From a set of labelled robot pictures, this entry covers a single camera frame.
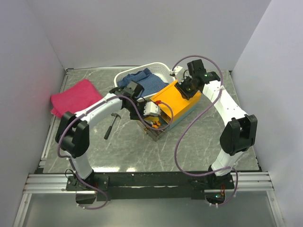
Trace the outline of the orange black combination pliers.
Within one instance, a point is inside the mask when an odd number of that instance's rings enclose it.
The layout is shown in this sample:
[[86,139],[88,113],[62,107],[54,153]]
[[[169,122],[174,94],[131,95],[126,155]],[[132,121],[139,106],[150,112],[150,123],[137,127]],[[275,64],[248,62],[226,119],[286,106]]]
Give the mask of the orange black combination pliers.
[[157,119],[147,120],[147,123],[154,129],[163,130],[163,126]]

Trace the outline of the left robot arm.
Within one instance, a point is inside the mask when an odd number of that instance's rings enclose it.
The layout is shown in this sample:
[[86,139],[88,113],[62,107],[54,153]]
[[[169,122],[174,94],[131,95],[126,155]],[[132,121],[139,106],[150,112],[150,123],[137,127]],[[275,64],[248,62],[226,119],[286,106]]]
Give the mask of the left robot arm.
[[75,114],[67,111],[61,117],[55,137],[58,143],[57,155],[70,162],[73,172],[78,177],[77,184],[83,190],[89,190],[96,185],[95,173],[86,154],[90,144],[90,129],[110,114],[124,108],[135,120],[143,117],[146,103],[137,101],[143,91],[142,85],[131,81],[125,87],[113,88],[91,106]]

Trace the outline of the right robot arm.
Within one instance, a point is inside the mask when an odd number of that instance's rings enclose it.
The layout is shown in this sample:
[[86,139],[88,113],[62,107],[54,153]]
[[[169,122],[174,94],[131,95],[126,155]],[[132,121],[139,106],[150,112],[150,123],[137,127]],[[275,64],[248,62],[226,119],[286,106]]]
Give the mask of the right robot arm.
[[208,172],[200,174],[200,177],[206,177],[205,182],[210,187],[216,189],[230,180],[235,162],[255,144],[258,120],[255,115],[242,110],[226,91],[221,70],[208,72],[202,60],[199,57],[189,62],[186,70],[174,65],[170,74],[177,80],[175,88],[183,99],[190,100],[201,92],[223,120],[225,128],[219,139],[221,150]]

